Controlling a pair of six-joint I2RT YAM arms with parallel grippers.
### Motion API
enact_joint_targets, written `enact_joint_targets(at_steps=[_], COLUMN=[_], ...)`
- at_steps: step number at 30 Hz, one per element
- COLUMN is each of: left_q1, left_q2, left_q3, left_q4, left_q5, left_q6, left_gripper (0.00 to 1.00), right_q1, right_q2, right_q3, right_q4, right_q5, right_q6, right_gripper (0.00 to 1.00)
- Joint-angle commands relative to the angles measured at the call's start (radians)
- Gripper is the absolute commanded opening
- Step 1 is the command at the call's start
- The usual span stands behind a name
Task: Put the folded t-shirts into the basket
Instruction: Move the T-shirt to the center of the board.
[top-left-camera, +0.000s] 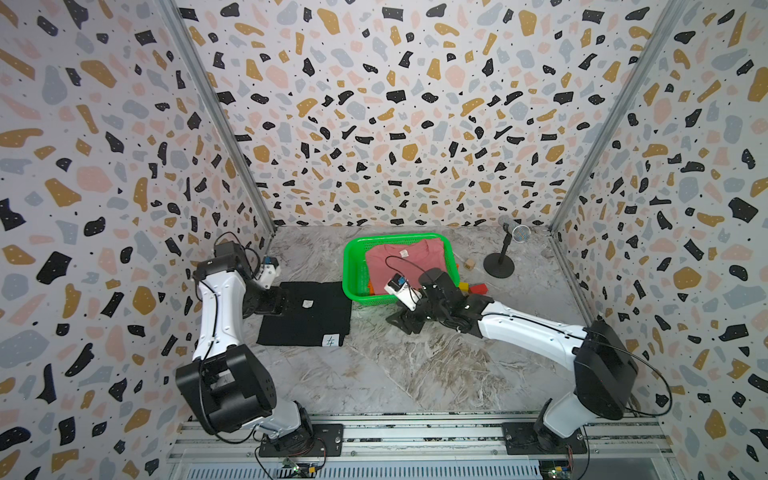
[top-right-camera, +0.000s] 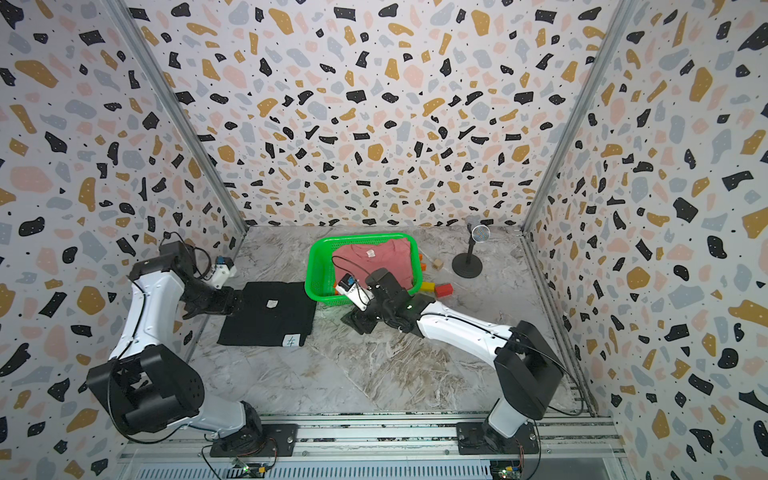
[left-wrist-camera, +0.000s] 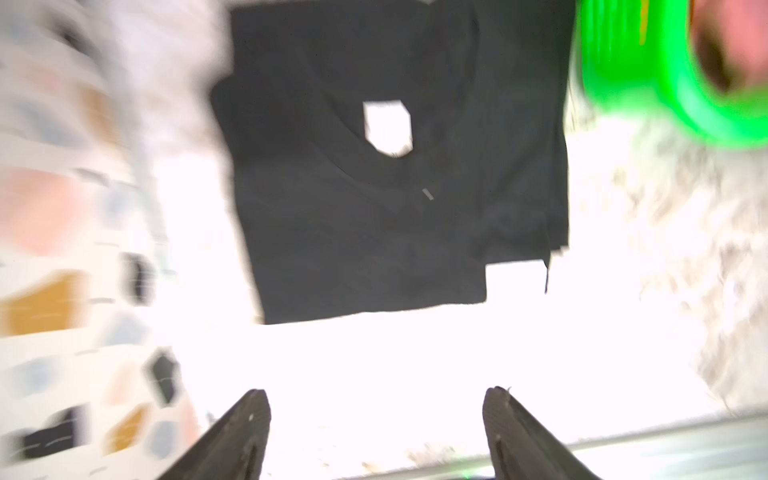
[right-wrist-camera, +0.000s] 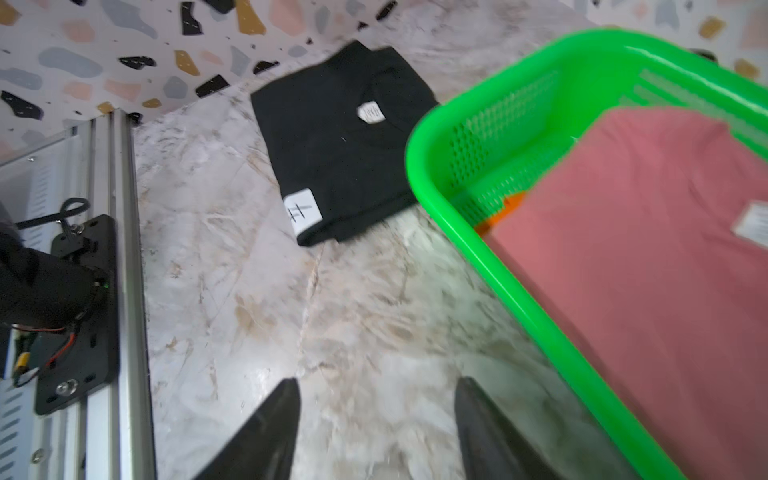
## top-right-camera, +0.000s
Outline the green plastic basket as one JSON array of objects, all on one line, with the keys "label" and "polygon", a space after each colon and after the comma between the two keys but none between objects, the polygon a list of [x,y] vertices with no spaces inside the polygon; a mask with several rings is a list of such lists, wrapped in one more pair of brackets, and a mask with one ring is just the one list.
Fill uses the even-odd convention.
[{"label": "green plastic basket", "polygon": [[337,267],[333,264],[333,256],[344,246],[365,246],[366,250],[370,250],[373,246],[384,245],[392,240],[403,240],[409,244],[406,255],[412,273],[412,286],[409,292],[417,293],[423,283],[418,243],[411,235],[396,232],[327,237],[316,241],[309,250],[305,279],[307,295],[326,305],[349,304],[350,301],[335,289]]}]

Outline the black t-shirt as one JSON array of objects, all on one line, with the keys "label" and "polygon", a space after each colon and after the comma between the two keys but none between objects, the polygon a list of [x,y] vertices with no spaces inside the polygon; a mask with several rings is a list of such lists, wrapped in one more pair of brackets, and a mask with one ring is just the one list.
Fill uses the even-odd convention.
[{"label": "black t-shirt", "polygon": [[316,307],[301,282],[249,282],[240,306],[226,317],[217,343],[283,347],[285,335],[301,334],[303,347],[313,330]]}]

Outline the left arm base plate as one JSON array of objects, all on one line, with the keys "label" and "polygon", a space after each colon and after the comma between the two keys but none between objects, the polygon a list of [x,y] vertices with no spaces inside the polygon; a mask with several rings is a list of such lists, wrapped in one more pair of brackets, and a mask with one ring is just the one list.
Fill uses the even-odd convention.
[{"label": "left arm base plate", "polygon": [[266,424],[259,433],[249,427],[213,442],[213,458],[290,457],[293,455],[299,426],[297,424]]}]

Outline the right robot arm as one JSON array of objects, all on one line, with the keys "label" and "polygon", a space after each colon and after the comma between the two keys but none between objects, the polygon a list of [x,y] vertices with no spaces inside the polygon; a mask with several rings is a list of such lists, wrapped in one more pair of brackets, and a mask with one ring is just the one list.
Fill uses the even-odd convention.
[{"label": "right robot arm", "polygon": [[481,321],[429,295],[410,294],[384,268],[364,283],[347,273],[336,291],[355,305],[342,322],[361,335],[383,323],[404,334],[451,345],[494,368],[502,395],[481,424],[482,438],[466,433],[459,440],[462,448],[501,452],[510,446],[526,423],[544,417],[566,373],[533,324]]}]

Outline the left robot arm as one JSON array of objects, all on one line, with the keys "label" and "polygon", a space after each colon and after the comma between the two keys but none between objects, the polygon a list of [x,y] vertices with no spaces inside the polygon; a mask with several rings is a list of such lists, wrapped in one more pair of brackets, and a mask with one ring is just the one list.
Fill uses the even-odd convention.
[{"label": "left robot arm", "polygon": [[172,348],[178,317],[229,315],[242,302],[241,292],[226,284],[236,272],[233,260],[212,258],[200,271],[196,252],[175,241],[133,265],[123,332],[109,359],[89,370],[86,386],[131,442],[140,433],[192,428],[210,434],[224,454],[242,455],[266,439],[255,408],[207,392],[200,374]]}]

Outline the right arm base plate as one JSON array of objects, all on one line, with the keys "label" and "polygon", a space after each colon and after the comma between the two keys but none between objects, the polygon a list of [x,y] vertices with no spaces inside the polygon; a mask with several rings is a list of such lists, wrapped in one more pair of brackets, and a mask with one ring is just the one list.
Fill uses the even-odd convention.
[{"label": "right arm base plate", "polygon": [[460,455],[513,455],[538,454],[538,434],[532,423],[524,423],[510,438],[504,438],[486,421],[456,424]]}]

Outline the pink t-shirt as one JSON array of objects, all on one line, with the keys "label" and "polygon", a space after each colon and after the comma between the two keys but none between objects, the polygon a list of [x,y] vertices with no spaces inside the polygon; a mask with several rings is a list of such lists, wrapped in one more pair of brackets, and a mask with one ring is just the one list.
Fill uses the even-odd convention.
[{"label": "pink t-shirt", "polygon": [[371,273],[384,268],[403,288],[413,287],[411,244],[407,239],[392,239],[376,245],[344,245],[332,254],[332,263],[334,284],[338,284],[345,275],[351,275],[365,286],[365,280]]}]

